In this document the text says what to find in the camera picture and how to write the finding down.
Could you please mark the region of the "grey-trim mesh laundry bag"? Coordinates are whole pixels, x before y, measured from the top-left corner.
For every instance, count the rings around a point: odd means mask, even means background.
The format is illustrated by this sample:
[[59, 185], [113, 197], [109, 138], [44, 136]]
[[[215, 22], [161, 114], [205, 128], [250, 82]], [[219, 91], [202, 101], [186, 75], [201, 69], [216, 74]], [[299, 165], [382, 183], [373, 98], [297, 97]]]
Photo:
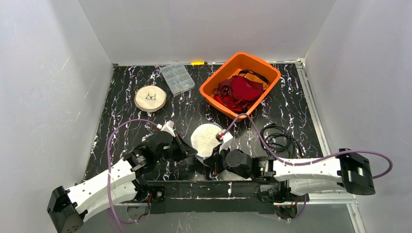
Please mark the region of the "grey-trim mesh laundry bag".
[[214, 123], [206, 123], [198, 126], [190, 137], [191, 147], [197, 150], [195, 157], [203, 163], [209, 158], [213, 149], [220, 144], [216, 135], [221, 132], [223, 128]]

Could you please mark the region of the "dark maroon bra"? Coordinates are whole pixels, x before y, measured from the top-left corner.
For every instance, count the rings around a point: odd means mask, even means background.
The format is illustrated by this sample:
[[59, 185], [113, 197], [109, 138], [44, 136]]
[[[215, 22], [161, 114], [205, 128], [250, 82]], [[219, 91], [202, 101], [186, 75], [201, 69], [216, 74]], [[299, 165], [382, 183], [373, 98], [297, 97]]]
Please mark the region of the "dark maroon bra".
[[231, 79], [224, 80], [218, 84], [218, 87], [214, 89], [214, 94], [222, 96], [232, 96], [230, 93]]

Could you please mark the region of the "crimson red bra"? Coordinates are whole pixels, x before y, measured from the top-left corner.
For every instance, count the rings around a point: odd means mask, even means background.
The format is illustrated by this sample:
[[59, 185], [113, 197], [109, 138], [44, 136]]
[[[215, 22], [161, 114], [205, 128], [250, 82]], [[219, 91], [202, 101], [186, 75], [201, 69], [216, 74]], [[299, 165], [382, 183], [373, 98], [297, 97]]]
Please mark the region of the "crimson red bra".
[[244, 76], [233, 76], [230, 93], [236, 100], [253, 101], [262, 95], [263, 85]]

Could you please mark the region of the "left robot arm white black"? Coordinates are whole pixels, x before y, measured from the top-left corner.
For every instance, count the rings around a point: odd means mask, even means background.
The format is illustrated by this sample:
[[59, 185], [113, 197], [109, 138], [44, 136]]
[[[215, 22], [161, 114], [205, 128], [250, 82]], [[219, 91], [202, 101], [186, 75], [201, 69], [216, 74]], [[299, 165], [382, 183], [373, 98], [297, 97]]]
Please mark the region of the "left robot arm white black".
[[81, 184], [55, 188], [47, 213], [59, 233], [75, 233], [93, 215], [130, 200], [145, 200], [155, 192], [144, 179], [161, 159], [180, 162], [197, 150], [182, 137], [158, 132], [154, 139], [135, 147], [109, 169]]

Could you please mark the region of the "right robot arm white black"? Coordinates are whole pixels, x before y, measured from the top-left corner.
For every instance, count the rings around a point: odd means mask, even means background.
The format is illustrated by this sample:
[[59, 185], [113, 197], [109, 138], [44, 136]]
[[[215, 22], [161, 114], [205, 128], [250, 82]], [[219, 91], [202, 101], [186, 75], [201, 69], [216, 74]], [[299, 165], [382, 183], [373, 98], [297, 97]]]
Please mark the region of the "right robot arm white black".
[[303, 196], [324, 190], [354, 195], [375, 194], [370, 162], [360, 151], [340, 149], [328, 158], [253, 158], [241, 150], [215, 148], [203, 164], [216, 173], [225, 170], [257, 183], [284, 183], [282, 194]]

